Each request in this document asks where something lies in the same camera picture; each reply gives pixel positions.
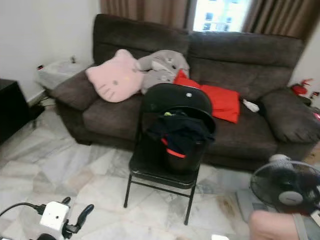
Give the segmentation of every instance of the gray stuffed toy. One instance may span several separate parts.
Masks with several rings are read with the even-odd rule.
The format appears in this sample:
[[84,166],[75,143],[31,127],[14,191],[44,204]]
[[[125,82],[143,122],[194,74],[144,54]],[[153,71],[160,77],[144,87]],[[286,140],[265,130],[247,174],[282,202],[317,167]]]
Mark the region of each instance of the gray stuffed toy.
[[140,58],[136,63],[140,71],[148,71],[142,81],[141,92],[145,94],[156,84],[172,84],[180,69],[189,76],[189,65],[180,52],[160,50]]

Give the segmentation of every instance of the sofa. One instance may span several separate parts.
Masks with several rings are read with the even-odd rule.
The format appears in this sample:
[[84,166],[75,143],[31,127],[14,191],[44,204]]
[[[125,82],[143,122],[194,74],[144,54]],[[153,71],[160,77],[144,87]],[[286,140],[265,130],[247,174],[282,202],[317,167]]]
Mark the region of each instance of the sofa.
[[[180,52],[190,78],[237,91],[257,102],[261,113],[242,103],[238,123],[215,118],[215,142],[205,163],[254,171],[270,156],[301,161],[320,138],[320,124],[288,88],[303,50],[296,38],[240,32],[187,32],[163,25],[98,14],[93,28],[94,65],[127,49],[138,59],[158,50]],[[69,133],[80,144],[98,143],[132,150],[143,95],[119,103],[100,98],[84,71],[60,84],[52,95]]]

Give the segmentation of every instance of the person's leg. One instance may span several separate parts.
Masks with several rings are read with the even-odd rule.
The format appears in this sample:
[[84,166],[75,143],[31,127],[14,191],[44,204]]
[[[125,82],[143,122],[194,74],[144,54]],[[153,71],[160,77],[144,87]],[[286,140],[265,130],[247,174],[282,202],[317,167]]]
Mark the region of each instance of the person's leg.
[[254,211],[249,228],[250,240],[299,240],[291,214]]

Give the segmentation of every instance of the red cloth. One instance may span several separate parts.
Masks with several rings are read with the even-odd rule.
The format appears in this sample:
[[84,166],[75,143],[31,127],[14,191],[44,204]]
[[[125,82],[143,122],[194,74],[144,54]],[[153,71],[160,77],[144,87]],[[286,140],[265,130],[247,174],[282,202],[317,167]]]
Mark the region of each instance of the red cloth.
[[193,87],[206,93],[212,104],[212,116],[237,123],[240,114],[239,93],[217,86],[200,85],[179,70],[174,84]]

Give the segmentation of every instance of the cable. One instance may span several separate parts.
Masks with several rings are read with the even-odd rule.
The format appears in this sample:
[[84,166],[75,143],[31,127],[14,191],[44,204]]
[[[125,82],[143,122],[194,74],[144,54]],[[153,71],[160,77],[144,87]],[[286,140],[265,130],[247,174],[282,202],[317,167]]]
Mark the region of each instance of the cable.
[[10,209],[13,209],[13,208],[15,208],[15,207],[17,207],[17,206],[22,206],[22,205],[24,205],[24,206],[29,206],[29,207],[31,207],[31,208],[33,208],[33,209],[36,209],[36,208],[37,208],[36,205],[33,205],[33,204],[31,204],[31,203],[28,203],[28,202],[20,202],[20,203],[14,204],[14,205],[8,207],[7,209],[5,209],[3,212],[0,213],[0,217],[1,217],[3,214],[5,214],[7,211],[9,211]]
[[7,211],[9,211],[10,209],[13,209],[13,208],[18,207],[18,206],[29,206],[29,207],[35,209],[37,211],[37,213],[40,214],[40,215],[42,215],[44,213],[45,208],[46,208],[45,204],[34,205],[34,204],[31,204],[31,203],[28,203],[28,202],[20,202],[20,203],[14,204],[14,205],[8,207],[7,209],[5,209],[4,211],[2,211],[0,213],[0,217],[3,214],[5,214]]

